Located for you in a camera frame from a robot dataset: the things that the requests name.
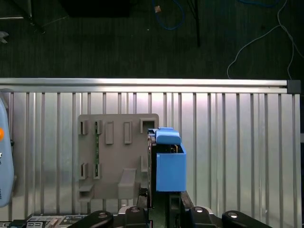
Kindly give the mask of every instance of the aluminum rail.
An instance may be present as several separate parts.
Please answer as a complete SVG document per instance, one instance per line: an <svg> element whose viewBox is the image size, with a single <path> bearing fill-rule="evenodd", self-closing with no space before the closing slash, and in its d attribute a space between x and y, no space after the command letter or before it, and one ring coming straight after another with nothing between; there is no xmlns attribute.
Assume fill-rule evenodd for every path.
<svg viewBox="0 0 304 228"><path fill-rule="evenodd" d="M1 78L8 92L287 93L285 80Z"/></svg>

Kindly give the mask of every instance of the black pole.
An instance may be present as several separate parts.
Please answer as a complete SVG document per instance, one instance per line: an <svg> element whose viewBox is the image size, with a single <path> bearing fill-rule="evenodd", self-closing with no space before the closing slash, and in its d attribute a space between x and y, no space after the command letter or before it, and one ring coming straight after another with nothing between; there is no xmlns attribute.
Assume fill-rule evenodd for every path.
<svg viewBox="0 0 304 228"><path fill-rule="evenodd" d="M199 19L199 6L198 6L198 0L195 0L195 22L196 22L196 37L197 37L197 43L198 47L200 47L200 19Z"/></svg>
<svg viewBox="0 0 304 228"><path fill-rule="evenodd" d="M34 26L39 32L45 33L45 30L38 25L35 20L23 9L21 8L17 3L15 3L14 0L5 0L9 5L11 5L14 9L18 10L21 16L27 20L32 26Z"/></svg>

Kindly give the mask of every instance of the corrugated metal wall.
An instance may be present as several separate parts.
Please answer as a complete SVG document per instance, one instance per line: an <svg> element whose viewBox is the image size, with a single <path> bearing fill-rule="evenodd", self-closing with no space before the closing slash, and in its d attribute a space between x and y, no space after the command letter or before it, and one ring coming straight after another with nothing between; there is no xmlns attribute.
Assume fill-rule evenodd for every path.
<svg viewBox="0 0 304 228"><path fill-rule="evenodd" d="M216 214L240 210L273 227L301 226L299 95L5 93L18 177L0 220L87 212L77 202L80 114L156 113L187 150L187 191Z"/></svg>

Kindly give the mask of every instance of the gray plastic panel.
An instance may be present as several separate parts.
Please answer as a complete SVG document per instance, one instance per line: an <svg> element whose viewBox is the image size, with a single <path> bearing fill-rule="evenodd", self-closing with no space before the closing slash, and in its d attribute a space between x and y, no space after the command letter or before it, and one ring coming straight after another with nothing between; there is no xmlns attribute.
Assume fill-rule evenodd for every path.
<svg viewBox="0 0 304 228"><path fill-rule="evenodd" d="M147 130L159 126L158 115L80 115L78 121L79 201L137 198L147 184Z"/></svg>

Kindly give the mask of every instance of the blue cable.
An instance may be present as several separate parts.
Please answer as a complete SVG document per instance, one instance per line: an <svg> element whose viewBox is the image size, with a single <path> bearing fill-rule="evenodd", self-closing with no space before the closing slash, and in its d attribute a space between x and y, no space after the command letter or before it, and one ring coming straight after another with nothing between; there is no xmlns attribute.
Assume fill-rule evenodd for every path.
<svg viewBox="0 0 304 228"><path fill-rule="evenodd" d="M156 20L157 20L157 22L159 23L159 25L160 26L162 26L164 29L166 29L166 30L175 30L175 29L177 29L178 27L180 27L183 23L184 23L184 21L185 21L185 13L184 13L184 10L183 10L183 8L182 8L182 6L177 2L177 0L172 0L179 8L180 8L180 10L181 10L181 13L182 13L182 19L181 19L181 22L177 25L177 26L174 26L174 27L172 27L172 28L169 28L169 27L166 27L162 22L161 22L161 19L160 19L160 17L157 15L157 12L155 12L155 0L152 0L152 4L153 4L153 10L154 10L154 12L155 12L155 16L156 16Z"/></svg>
<svg viewBox="0 0 304 228"><path fill-rule="evenodd" d="M267 4L263 4L261 2L255 2L255 1L245 1L245 0L237 0L237 1L244 3L244 4L248 4L248 5L256 5L256 6L266 7L266 8L273 8L279 3L280 0L275 0L275 3L271 4L271 5L267 5Z"/></svg>

